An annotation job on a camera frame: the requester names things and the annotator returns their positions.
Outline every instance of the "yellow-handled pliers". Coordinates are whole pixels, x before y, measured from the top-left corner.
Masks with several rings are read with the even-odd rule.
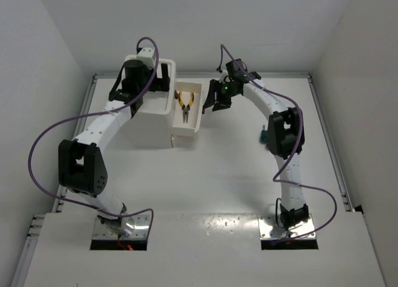
[[[183,120],[183,123],[188,123],[188,113],[189,113],[189,110],[191,109],[191,107],[193,105],[193,99],[194,99],[194,96],[193,96],[193,93],[191,93],[191,100],[190,100],[188,105],[185,105],[184,101],[182,100],[182,92],[180,91],[179,94],[178,94],[178,101],[179,101],[180,106],[182,108],[182,120]]]

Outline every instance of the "green object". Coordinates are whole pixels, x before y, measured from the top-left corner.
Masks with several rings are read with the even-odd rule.
[[[268,132],[265,126],[262,126],[261,135],[260,135],[260,142],[267,144],[268,143]]]

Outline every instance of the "gray wall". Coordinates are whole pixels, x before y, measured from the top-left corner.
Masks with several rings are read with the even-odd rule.
[[[353,0],[315,85],[388,286],[398,286],[398,0]]]
[[[27,156],[51,123],[78,113],[88,80],[40,0],[0,0],[0,286],[9,286],[33,214],[53,200],[29,178]],[[57,187],[57,144],[74,124],[50,133],[34,155],[34,171]]]
[[[261,71],[308,71],[349,0],[42,0],[80,66],[118,71],[151,36],[178,71],[210,71],[220,43]]]

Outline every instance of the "white wall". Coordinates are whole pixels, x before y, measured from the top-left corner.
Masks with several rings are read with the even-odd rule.
[[[79,112],[88,80],[40,0],[0,0],[0,286],[9,286],[35,213],[53,200],[29,178],[27,156],[48,125]],[[57,144],[74,124],[39,145],[34,171],[57,187]]]
[[[308,71],[349,0],[42,0],[80,66],[118,71],[149,35],[179,71],[214,70],[220,43],[253,69]]]
[[[353,0],[315,72],[356,205],[398,286],[398,0]]]

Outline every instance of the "white table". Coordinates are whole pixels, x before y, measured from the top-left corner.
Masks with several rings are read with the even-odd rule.
[[[65,203],[61,214],[45,218],[25,286],[384,286],[362,215],[344,209],[308,79],[264,82],[303,110],[303,183],[338,201],[335,221],[317,235],[319,250],[261,251],[256,214],[274,211],[277,165],[259,143],[265,118],[236,96],[231,109],[207,110],[198,135],[175,148],[133,149],[118,134],[103,154],[107,187],[129,212],[155,210],[146,252],[89,251],[96,214]],[[113,83],[97,80],[90,112],[103,108]],[[333,211],[331,199],[304,195],[321,225]]]

